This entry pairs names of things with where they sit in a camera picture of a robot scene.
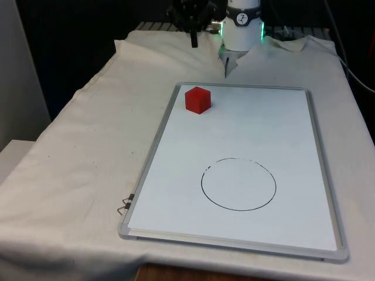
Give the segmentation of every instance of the metal clip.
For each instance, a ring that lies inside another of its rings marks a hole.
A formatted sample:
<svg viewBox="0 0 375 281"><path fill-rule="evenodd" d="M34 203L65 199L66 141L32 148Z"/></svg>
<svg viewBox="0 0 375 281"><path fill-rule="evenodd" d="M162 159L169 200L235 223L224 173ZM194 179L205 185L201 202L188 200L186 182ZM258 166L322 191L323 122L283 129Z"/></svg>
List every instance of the metal clip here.
<svg viewBox="0 0 375 281"><path fill-rule="evenodd" d="M120 214L120 215L123 215L124 213L121 212L121 210L129 210L130 209L130 206L131 206L131 202L127 202L127 201L132 201L134 199L134 193L130 194L128 198L126 199L123 199L122 202L124 203L124 206L120 207L117 209L117 212Z"/></svg>

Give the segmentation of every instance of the white tablecloth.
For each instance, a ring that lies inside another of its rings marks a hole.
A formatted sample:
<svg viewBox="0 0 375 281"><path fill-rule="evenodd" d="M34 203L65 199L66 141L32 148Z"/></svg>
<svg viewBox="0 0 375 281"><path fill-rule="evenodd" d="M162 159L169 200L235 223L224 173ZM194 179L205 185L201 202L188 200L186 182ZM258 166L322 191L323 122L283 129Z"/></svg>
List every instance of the white tablecloth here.
<svg viewBox="0 0 375 281"><path fill-rule="evenodd" d="M325 42L332 47L332 42ZM288 280L373 280L375 149L338 59L266 40L224 79L220 42L132 32L66 105L0 186L0 279L123 279L144 262ZM118 237L116 209L145 161L176 83L305 87L312 91L350 259L342 264Z"/></svg>

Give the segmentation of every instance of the red block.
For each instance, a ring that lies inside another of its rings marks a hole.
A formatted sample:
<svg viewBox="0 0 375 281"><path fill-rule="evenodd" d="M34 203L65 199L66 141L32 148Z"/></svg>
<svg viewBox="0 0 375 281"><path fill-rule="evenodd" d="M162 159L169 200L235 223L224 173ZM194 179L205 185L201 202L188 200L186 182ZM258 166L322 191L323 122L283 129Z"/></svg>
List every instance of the red block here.
<svg viewBox="0 0 375 281"><path fill-rule="evenodd" d="M185 105L187 110L201 114L211 107L211 92L195 87L185 93Z"/></svg>

